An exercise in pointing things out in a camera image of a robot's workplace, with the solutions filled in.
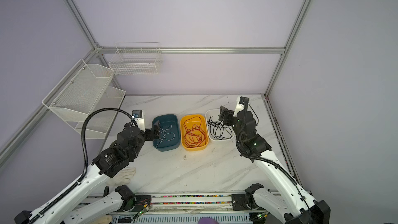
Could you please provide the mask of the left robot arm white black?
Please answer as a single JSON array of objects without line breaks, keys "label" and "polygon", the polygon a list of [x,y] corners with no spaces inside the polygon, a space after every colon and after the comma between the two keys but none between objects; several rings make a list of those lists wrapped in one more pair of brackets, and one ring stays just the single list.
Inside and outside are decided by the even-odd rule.
[{"label": "left robot arm white black", "polygon": [[[115,111],[126,115],[129,122],[118,133],[117,139],[104,149],[92,162],[88,160],[86,128],[95,115]],[[145,142],[159,138],[159,123],[145,127],[144,113],[134,110],[131,114],[118,108],[102,108],[91,113],[83,123],[81,144],[84,153],[82,174],[51,200],[33,211],[22,211],[15,217],[17,224],[88,224],[120,209],[131,210],[135,194],[128,186],[117,189],[104,198],[86,205],[77,206],[96,188],[126,168],[139,155]]]}]

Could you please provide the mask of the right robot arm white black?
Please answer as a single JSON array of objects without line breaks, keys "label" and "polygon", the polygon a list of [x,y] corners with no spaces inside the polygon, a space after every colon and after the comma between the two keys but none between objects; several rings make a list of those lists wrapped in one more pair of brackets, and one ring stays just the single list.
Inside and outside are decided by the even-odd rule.
[{"label": "right robot arm white black", "polygon": [[249,98],[237,98],[235,110],[220,107],[219,121],[231,126],[235,145],[240,156],[260,168],[281,195],[280,198],[253,184],[245,190],[246,204],[250,209],[262,208],[283,224],[327,224],[331,209],[316,200],[284,168],[271,145],[257,132],[258,117],[252,112]]}]

